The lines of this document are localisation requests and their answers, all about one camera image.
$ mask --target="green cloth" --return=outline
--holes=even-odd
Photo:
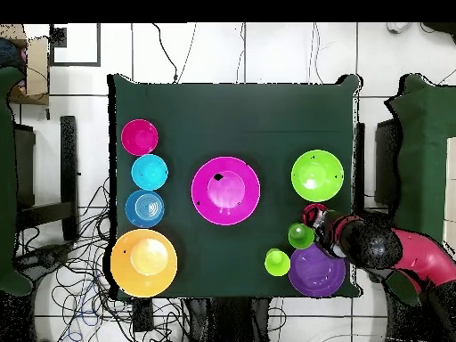
[[[17,191],[16,150],[12,112],[8,96],[12,87],[23,79],[13,67],[0,69],[0,290],[16,296],[27,295],[32,290],[31,282],[17,273],[12,265],[16,241]]]
[[[403,130],[397,159],[401,198],[395,225],[443,242],[447,139],[456,136],[456,88],[433,86],[420,75],[403,81],[389,101]]]
[[[307,204],[291,185],[291,168],[304,152],[335,154],[345,169],[340,192],[326,204],[351,210],[353,95],[357,76],[340,85],[135,84],[114,76],[117,137],[117,237],[135,227],[125,214],[128,196],[138,190],[131,177],[136,157],[120,142],[123,126],[147,119],[159,131],[153,153],[169,176],[157,193],[165,214],[153,229],[175,246],[177,275],[161,297],[300,296],[287,275],[272,277],[265,255],[280,248],[289,255],[288,228]],[[191,202],[191,180],[207,161],[234,156],[255,170],[261,197],[255,212],[233,226],[214,225]],[[357,297],[347,275],[338,296]]]

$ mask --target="blue plate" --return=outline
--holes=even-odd
[[[136,227],[151,228],[165,214],[165,203],[154,191],[138,190],[126,200],[125,212],[128,220]]]
[[[157,155],[144,155],[132,166],[132,177],[141,189],[157,190],[167,180],[167,163]]]

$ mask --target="lime green plate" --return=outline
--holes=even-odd
[[[291,169],[291,183],[297,194],[311,202],[330,200],[343,182],[342,164],[327,151],[308,151],[296,160]]]

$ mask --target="purple bowl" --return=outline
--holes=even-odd
[[[344,258],[327,256],[318,245],[296,249],[291,256],[289,281],[307,297],[330,297],[346,277]]]

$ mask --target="orange bowl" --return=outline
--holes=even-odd
[[[118,238],[110,255],[110,271],[128,295],[154,297],[175,278],[177,255],[161,233],[134,230]]]

